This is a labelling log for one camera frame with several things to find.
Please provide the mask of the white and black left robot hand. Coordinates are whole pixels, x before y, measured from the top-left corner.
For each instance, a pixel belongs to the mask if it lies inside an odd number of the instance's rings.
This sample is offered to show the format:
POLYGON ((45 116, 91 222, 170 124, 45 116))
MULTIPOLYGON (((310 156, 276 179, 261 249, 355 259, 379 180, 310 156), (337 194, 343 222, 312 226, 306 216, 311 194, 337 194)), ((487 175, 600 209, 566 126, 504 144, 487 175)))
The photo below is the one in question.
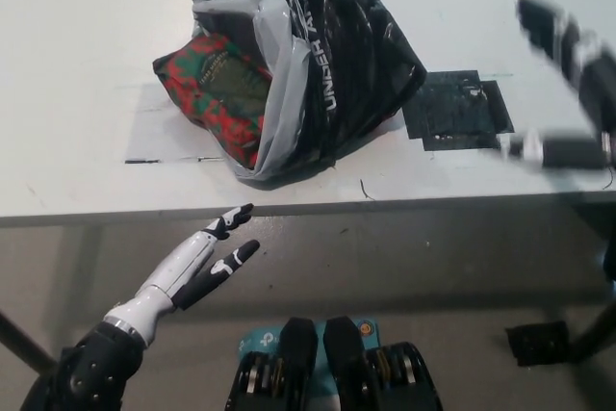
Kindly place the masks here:
POLYGON ((122 330, 144 347, 153 343, 160 318, 176 310, 186 311, 237 272, 259 249, 251 240, 207 262, 220 241, 251 219, 251 203, 236 207, 214 219, 175 247, 146 278, 133 298, 118 304, 104 322, 122 330))

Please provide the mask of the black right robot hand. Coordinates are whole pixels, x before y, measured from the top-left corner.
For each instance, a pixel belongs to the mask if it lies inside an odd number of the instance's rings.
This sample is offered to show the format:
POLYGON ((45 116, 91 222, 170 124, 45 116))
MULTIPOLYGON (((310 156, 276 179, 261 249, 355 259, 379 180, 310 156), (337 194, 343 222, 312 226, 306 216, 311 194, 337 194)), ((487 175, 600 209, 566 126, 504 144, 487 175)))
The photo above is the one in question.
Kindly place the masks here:
POLYGON ((530 46, 560 73, 593 133, 526 131, 500 141, 505 160, 545 169, 604 170, 615 166, 615 53, 592 30, 548 0, 517 0, 530 46))

